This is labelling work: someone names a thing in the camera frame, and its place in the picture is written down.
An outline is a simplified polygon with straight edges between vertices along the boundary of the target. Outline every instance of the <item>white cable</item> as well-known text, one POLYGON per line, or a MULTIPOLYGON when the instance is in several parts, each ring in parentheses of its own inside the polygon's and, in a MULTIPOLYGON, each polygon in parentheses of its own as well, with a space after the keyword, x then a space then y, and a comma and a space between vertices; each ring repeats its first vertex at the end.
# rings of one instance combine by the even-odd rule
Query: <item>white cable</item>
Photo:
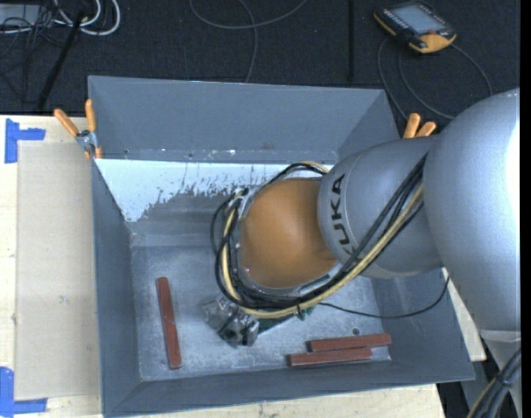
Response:
MULTIPOLYGON (((53 0, 53 3, 58 8, 58 13, 64 19, 64 22, 62 20, 55 19, 55 23, 56 24, 66 24, 68 26, 73 26, 74 22, 66 15, 66 13, 61 8, 58 7, 58 0, 53 0)), ((86 22, 81 23, 80 27, 94 24, 99 19, 99 16, 101 15, 101 2, 99 2, 99 0, 95 0, 95 3, 96 3, 96 6, 97 6, 96 15, 93 16, 93 18, 91 20, 87 20, 86 22)))
POLYGON ((80 30, 82 30, 83 33, 89 34, 91 36, 109 36, 109 34, 112 34, 118 29, 118 26, 120 26, 120 8, 118 7, 117 0, 111 0, 111 1, 115 8, 115 12, 117 13, 117 20, 115 20, 115 24, 107 31, 92 31, 92 30, 87 30, 85 28, 80 28, 80 30))
MULTIPOLYGON (((99 0, 95 0, 95 1, 97 4, 97 14, 91 20, 88 20, 87 22, 80 24, 80 30, 84 34, 89 34, 90 36, 108 36, 112 34, 113 32, 115 32, 118 29, 118 26, 120 25, 120 8, 118 6, 118 2, 117 0, 111 0, 114 6, 115 12, 117 13, 117 19, 115 20, 115 24, 110 29, 108 29, 107 31, 87 30, 84 27, 89 24, 95 23, 97 19, 99 18, 99 16, 101 15, 101 3, 99 2, 99 0)), ((58 7, 58 0, 53 0, 53 3, 58 7)), ((59 9, 58 13, 63 17, 66 23, 60 20, 56 20, 57 23, 67 24, 68 26, 72 26, 74 24, 72 20, 68 16, 66 16, 63 10, 59 9)))

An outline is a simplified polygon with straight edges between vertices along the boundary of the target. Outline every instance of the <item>black carpet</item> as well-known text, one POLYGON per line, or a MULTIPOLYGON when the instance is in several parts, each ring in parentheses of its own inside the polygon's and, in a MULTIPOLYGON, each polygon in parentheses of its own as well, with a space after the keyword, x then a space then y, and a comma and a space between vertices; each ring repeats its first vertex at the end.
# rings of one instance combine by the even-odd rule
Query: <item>black carpet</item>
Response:
MULTIPOLYGON (((50 0, 3 1, 50 7, 50 0)), ((116 20, 111 1, 101 1, 94 30, 109 29, 116 20)), ((306 0, 282 17, 302 1, 192 0, 194 10, 215 24, 251 24, 252 18, 262 24, 281 17, 256 30, 227 30, 197 18, 190 0, 118 0, 118 30, 105 37, 78 35, 41 111, 41 90, 70 29, 54 24, 21 34, 0 32, 0 113, 50 114, 60 107, 83 116, 90 75, 383 88, 381 69, 402 132, 401 113, 417 111, 441 129, 477 101, 520 86, 521 0, 424 0, 458 33, 459 49, 432 55, 391 39, 383 43, 388 35, 374 21, 374 8, 408 0, 353 0, 351 43, 349 0, 306 0)), ((74 17, 81 0, 59 3, 74 17)), ((465 415, 457 385, 440 386, 440 395, 449 417, 465 415)))

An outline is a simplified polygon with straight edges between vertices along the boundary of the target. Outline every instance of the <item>yellow device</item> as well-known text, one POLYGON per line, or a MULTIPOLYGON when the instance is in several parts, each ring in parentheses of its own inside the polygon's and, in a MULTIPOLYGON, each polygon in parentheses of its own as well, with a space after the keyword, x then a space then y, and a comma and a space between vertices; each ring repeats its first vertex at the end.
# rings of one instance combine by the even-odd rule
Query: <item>yellow device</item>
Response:
POLYGON ((398 42, 423 54, 443 50, 457 37, 453 26, 421 0, 378 8, 373 17, 398 42))

